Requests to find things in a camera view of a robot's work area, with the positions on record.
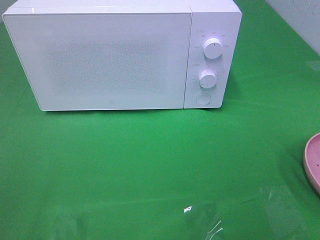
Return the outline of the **round white door button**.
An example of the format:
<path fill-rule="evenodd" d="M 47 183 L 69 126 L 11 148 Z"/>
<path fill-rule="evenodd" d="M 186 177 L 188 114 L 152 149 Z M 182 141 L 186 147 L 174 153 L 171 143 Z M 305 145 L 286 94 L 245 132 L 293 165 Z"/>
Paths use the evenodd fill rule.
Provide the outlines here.
<path fill-rule="evenodd" d="M 208 93 L 203 93 L 196 97 L 196 102 L 199 105 L 207 106 L 211 102 L 211 96 Z"/>

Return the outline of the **white microwave knob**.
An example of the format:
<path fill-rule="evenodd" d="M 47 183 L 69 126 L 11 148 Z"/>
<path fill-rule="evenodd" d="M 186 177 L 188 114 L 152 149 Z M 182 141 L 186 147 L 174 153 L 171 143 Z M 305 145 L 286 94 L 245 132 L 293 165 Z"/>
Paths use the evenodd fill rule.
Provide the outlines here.
<path fill-rule="evenodd" d="M 199 74 L 198 81 L 201 88 L 210 89 L 217 84 L 217 76 L 214 71 L 206 70 Z"/>
<path fill-rule="evenodd" d="M 223 42 L 216 36 L 206 39 L 202 47 L 204 56 L 211 60 L 220 57 L 223 52 Z"/>

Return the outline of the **white microwave door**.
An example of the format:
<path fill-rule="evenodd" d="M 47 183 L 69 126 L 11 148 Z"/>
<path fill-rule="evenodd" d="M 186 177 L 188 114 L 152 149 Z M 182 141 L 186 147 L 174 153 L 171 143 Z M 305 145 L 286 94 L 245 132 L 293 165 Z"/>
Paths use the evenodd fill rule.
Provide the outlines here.
<path fill-rule="evenodd" d="M 190 13 L 3 18 L 43 111 L 184 106 Z"/>

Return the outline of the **pink round plate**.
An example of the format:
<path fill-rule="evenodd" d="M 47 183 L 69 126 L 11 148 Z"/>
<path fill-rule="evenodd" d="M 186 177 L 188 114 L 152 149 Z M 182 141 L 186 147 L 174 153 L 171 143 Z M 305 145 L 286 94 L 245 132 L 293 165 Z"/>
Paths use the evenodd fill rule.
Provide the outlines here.
<path fill-rule="evenodd" d="M 303 153 L 303 167 L 309 183 L 320 195 L 320 133 L 307 141 Z"/>

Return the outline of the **white microwave oven body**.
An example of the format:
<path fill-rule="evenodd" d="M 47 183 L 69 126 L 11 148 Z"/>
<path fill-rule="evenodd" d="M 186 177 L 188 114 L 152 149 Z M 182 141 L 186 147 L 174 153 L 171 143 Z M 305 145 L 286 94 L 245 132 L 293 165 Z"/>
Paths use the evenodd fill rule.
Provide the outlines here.
<path fill-rule="evenodd" d="M 191 14 L 184 104 L 181 109 L 219 108 L 222 106 L 231 69 L 242 12 L 232 0 L 18 0 L 2 15 L 56 14 Z M 203 43 L 218 37 L 223 44 L 220 57 L 208 59 Z M 202 88 L 199 75 L 213 71 L 217 83 Z M 196 98 L 211 96 L 210 104 L 200 105 Z"/>

